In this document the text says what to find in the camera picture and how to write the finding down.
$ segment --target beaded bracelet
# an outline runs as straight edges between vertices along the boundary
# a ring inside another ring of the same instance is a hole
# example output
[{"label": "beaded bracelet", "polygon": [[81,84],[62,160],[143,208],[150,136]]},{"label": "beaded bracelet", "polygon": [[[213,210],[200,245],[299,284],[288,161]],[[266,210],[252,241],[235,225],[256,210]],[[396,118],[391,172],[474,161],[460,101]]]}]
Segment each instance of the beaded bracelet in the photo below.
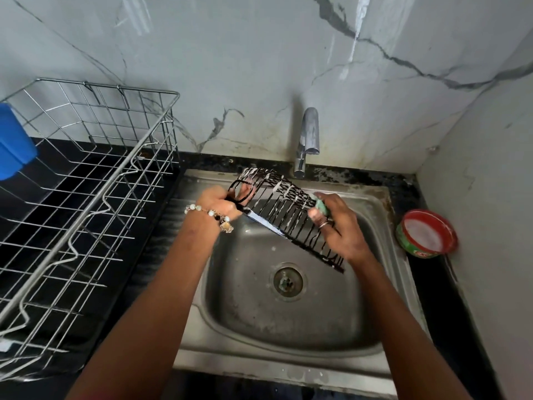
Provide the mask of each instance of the beaded bracelet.
[{"label": "beaded bracelet", "polygon": [[185,207],[185,214],[189,213],[189,211],[204,211],[208,215],[215,218],[220,226],[220,230],[225,233],[231,233],[233,231],[233,226],[230,225],[230,218],[228,216],[224,216],[222,213],[218,213],[212,209],[203,209],[200,205],[195,204],[190,204]]}]

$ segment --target person's left hand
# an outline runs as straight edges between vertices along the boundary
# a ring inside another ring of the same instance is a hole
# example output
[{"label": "person's left hand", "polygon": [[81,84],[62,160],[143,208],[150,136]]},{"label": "person's left hand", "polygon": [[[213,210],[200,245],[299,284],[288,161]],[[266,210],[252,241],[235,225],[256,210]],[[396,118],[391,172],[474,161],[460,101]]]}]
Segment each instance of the person's left hand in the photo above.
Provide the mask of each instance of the person's left hand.
[{"label": "person's left hand", "polygon": [[[196,201],[196,205],[200,205],[203,209],[207,209],[208,211],[214,210],[224,216],[228,216],[230,221],[232,221],[243,213],[237,210],[233,202],[225,201],[225,198],[229,196],[238,201],[248,194],[250,188],[251,186],[243,184],[240,188],[239,196],[235,197],[234,189],[226,191],[220,185],[215,185],[203,190],[202,194]],[[242,202],[243,206],[246,206],[246,204],[247,201]]]}]

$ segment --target sink drain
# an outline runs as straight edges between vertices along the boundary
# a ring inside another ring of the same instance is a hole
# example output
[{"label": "sink drain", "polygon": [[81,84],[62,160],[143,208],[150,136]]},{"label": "sink drain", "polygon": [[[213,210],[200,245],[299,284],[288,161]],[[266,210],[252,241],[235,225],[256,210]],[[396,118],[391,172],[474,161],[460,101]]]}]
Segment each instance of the sink drain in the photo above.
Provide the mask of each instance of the sink drain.
[{"label": "sink drain", "polygon": [[303,277],[295,268],[291,267],[295,264],[285,262],[283,265],[285,266],[274,274],[272,285],[276,292],[284,298],[296,297],[302,292]]}]

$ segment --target blue container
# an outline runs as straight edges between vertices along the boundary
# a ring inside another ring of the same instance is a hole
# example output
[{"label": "blue container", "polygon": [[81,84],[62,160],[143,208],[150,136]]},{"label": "blue container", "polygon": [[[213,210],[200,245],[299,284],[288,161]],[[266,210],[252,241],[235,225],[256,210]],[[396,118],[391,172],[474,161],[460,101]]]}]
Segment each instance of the blue container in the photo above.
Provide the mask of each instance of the blue container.
[{"label": "blue container", "polygon": [[37,156],[37,149],[7,104],[0,103],[0,180],[5,180]]}]

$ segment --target stainless steel wire rack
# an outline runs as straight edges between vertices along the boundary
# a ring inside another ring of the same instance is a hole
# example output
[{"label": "stainless steel wire rack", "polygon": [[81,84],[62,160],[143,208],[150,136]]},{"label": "stainless steel wire rack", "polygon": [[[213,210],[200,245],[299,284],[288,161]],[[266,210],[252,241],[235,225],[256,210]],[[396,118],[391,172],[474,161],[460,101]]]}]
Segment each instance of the stainless steel wire rack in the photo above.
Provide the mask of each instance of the stainless steel wire rack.
[{"label": "stainless steel wire rack", "polygon": [[307,216],[316,204],[291,181],[265,168],[245,168],[230,188],[236,189],[237,208],[275,233],[289,239],[331,268],[344,272],[343,257],[327,245],[320,229]]},{"label": "stainless steel wire rack", "polygon": [[0,380],[90,356],[177,184],[178,98],[38,79],[3,101],[38,156],[0,182]]}]

